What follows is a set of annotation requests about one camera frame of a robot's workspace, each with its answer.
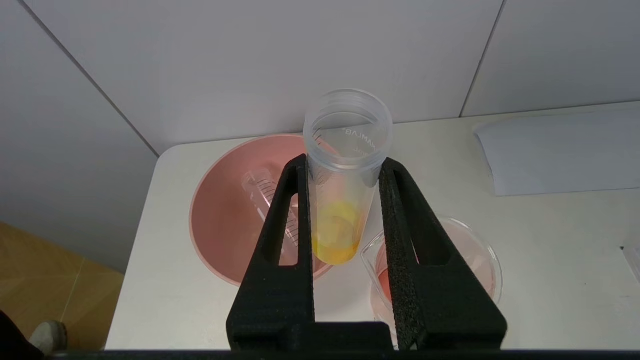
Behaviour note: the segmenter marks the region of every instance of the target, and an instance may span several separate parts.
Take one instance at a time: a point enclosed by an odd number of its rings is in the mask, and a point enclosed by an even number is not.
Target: clear plastic tube
[[[313,251],[325,263],[343,264],[362,239],[391,147],[391,114],[367,92],[336,90],[309,109],[303,134]]]

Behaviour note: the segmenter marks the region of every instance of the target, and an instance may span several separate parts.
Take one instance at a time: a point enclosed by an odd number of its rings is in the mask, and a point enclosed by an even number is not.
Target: pink liquid
[[[380,280],[380,285],[382,286],[382,292],[385,293],[385,297],[389,302],[391,302],[391,288],[389,287],[389,269],[384,269],[378,275],[378,280]]]

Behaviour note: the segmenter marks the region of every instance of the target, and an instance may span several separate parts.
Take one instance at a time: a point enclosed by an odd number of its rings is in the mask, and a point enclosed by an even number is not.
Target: white table
[[[394,125],[391,157],[432,208],[474,228],[503,272],[503,348],[640,348],[640,285],[620,246],[640,220],[640,190],[496,197],[472,130],[531,115],[640,108],[640,102]],[[156,166],[107,349],[226,349],[237,288],[202,264],[189,237],[198,182],[236,145],[176,146]],[[361,247],[382,228],[376,199]],[[356,257],[315,284],[317,321],[372,320]]]

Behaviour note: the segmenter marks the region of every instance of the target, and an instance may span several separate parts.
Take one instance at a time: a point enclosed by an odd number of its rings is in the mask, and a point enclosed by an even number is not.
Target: yellow liquid
[[[346,201],[336,201],[318,209],[311,245],[318,259],[339,265],[351,260],[362,235],[360,214]]]

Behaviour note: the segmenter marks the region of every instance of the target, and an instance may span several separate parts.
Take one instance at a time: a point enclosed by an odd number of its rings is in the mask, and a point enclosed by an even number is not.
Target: pink plastic bowl
[[[189,226],[193,246],[214,274],[239,286],[262,230],[264,222],[242,188],[242,176],[263,167],[278,181],[284,166],[304,152],[302,136],[265,136],[232,149],[202,178],[191,202]],[[317,261],[314,279],[330,268]]]

